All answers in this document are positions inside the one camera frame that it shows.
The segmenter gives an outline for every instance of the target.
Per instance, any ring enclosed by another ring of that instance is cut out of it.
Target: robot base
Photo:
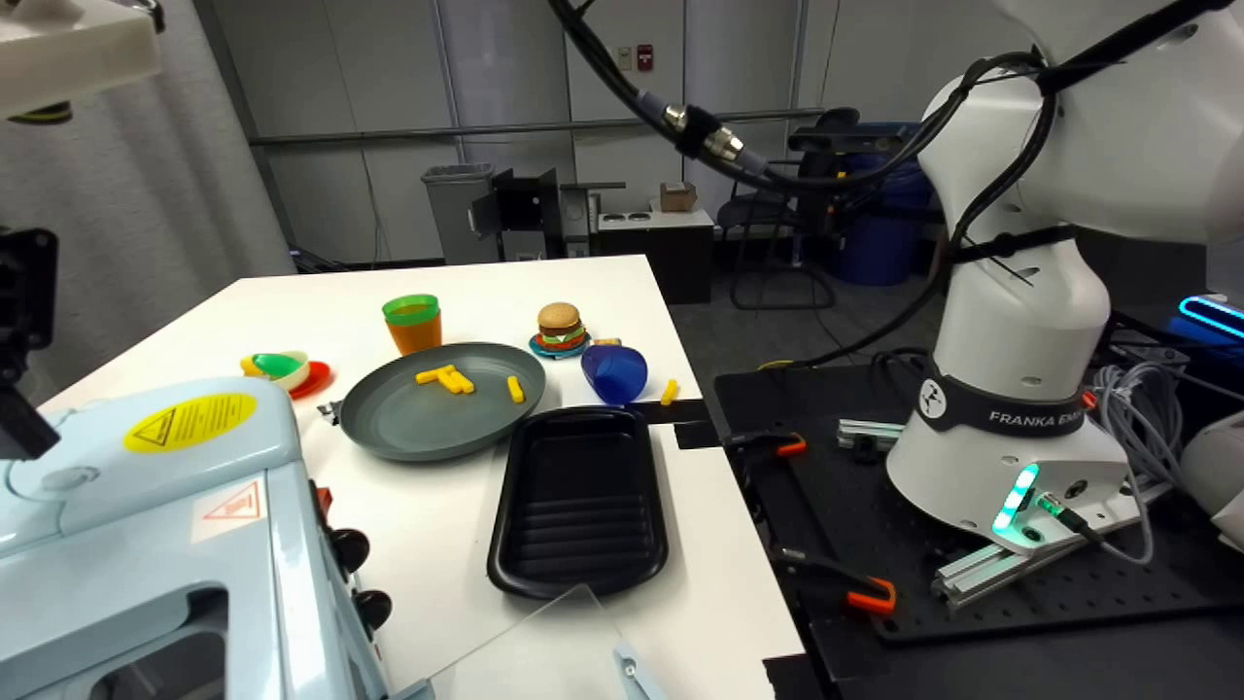
[[[1135,499],[1123,495],[1128,454],[1088,419],[1058,439],[1010,439],[974,428],[934,433],[908,415],[884,476],[919,513],[1019,556],[1081,542],[1058,511],[1074,511],[1091,534],[1137,521]]]

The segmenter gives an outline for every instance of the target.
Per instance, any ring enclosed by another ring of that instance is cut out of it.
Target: black table
[[[870,500],[842,500],[837,469],[838,415],[900,419],[895,380],[875,369],[783,369],[720,379],[720,403],[726,433],[802,433],[808,454],[790,469],[763,469],[745,484],[745,499],[764,513],[770,542],[837,551],[833,542],[851,544],[865,529]],[[859,534],[842,529],[842,511],[859,517]],[[1229,572],[1244,590],[1244,556],[1214,544],[1207,529],[1176,534],[1164,556],[1195,551],[1215,572]],[[884,572],[884,551],[862,551],[870,572]],[[896,583],[925,578],[925,572],[896,572]],[[1244,692],[1244,607],[1162,614],[1132,622],[1058,622],[1045,630],[966,634],[934,643],[883,643],[875,622],[833,603],[808,599],[792,587],[790,607],[804,630],[808,657],[821,662],[826,688],[846,700],[919,700],[919,697],[1241,697]]]

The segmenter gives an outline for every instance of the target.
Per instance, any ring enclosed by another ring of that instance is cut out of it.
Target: blue cup
[[[580,359],[597,401],[625,407],[650,384],[650,362],[629,345],[585,345]]]

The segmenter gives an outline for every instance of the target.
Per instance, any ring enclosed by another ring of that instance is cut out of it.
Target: gray wall
[[[646,127],[616,127],[629,111],[545,0],[200,8],[286,232],[323,257],[437,257],[418,187],[431,165],[555,169],[640,194],[690,179],[706,211],[732,192]],[[870,119],[914,119],[966,60],[1024,47],[989,0],[597,0],[585,18],[616,60],[653,47],[653,74],[629,69],[640,88],[770,115],[733,119],[764,157],[783,157],[792,127],[773,111],[859,106]]]

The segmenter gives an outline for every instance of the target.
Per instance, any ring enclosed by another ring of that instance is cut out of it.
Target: hamburger
[[[545,355],[575,355],[590,337],[575,305],[540,307],[535,325],[540,332],[531,336],[531,350],[545,350]]]

